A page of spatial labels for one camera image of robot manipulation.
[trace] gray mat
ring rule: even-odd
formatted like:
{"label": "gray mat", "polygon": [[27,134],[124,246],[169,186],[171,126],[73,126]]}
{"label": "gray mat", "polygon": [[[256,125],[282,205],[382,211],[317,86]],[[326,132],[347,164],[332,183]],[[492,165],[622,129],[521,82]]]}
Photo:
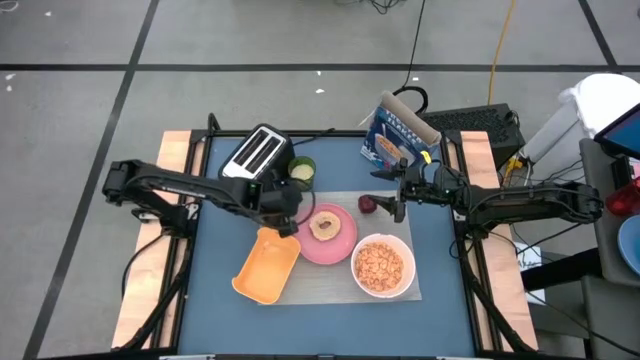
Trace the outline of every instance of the gray mat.
{"label": "gray mat", "polygon": [[[394,196],[395,191],[368,191],[367,194],[378,196]],[[358,197],[362,191],[337,191],[316,193],[317,203],[331,203],[342,206],[351,214],[358,226],[358,241],[368,235],[380,233],[390,234],[402,239],[411,250],[411,230],[409,214],[405,220],[396,224],[393,217],[383,209],[364,215],[358,210]],[[304,194],[300,208],[311,205],[310,194]],[[353,279],[351,273],[351,256],[334,265],[317,265],[298,257],[295,267],[289,276],[287,285],[275,305],[308,305],[308,304],[345,304],[389,301],[422,300],[418,275],[401,296],[393,299],[378,299],[365,293]]]}

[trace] green cup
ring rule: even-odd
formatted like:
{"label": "green cup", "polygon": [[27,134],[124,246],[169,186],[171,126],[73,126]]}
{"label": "green cup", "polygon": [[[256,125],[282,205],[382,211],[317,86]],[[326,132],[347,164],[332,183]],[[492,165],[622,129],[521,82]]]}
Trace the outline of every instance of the green cup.
{"label": "green cup", "polygon": [[295,184],[297,184],[297,186],[300,188],[300,190],[302,191],[309,191],[313,188],[313,178],[316,175],[316,163],[313,161],[313,159],[311,159],[308,156],[298,156],[295,159],[291,160],[291,162],[289,163],[288,169],[289,169],[289,176],[291,176],[293,169],[295,169],[296,167],[300,166],[300,165],[308,165],[311,166],[311,168],[313,169],[313,173],[311,174],[311,177],[308,179],[300,179],[300,178],[296,178],[299,181],[294,181]]}

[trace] black metal stand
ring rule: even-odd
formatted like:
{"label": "black metal stand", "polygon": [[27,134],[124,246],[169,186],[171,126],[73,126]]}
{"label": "black metal stand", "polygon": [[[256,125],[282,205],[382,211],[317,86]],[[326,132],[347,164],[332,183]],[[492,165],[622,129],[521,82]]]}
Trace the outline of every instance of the black metal stand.
{"label": "black metal stand", "polygon": [[585,275],[602,276],[598,248],[583,251],[520,273],[526,291],[578,281]]}

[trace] computer screen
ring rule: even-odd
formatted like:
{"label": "computer screen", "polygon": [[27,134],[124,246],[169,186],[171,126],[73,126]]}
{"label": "computer screen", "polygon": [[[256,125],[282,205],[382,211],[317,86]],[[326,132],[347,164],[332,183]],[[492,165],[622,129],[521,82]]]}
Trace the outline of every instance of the computer screen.
{"label": "computer screen", "polygon": [[640,159],[640,104],[598,133],[594,140],[608,150]]}

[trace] white bowl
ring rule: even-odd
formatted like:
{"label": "white bowl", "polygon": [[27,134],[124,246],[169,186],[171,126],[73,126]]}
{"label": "white bowl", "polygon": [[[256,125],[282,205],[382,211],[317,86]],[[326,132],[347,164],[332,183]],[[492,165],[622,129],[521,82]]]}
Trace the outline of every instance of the white bowl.
{"label": "white bowl", "polygon": [[[362,285],[360,281],[358,281],[358,277],[356,276],[356,256],[358,256],[360,249],[362,249],[362,247],[366,244],[377,242],[384,243],[391,247],[400,256],[402,262],[404,263],[402,278],[400,279],[400,282],[396,285],[396,287],[387,291],[369,290],[364,285]],[[413,278],[416,276],[416,260],[413,257],[411,249],[409,249],[407,244],[405,244],[404,241],[400,240],[399,238],[393,235],[371,234],[360,240],[355,249],[353,249],[353,253],[351,254],[351,274],[353,275],[353,279],[356,281],[358,286],[360,286],[360,288],[367,294],[381,299],[390,299],[396,296],[400,296],[402,293],[407,291],[407,289],[413,282]]]}

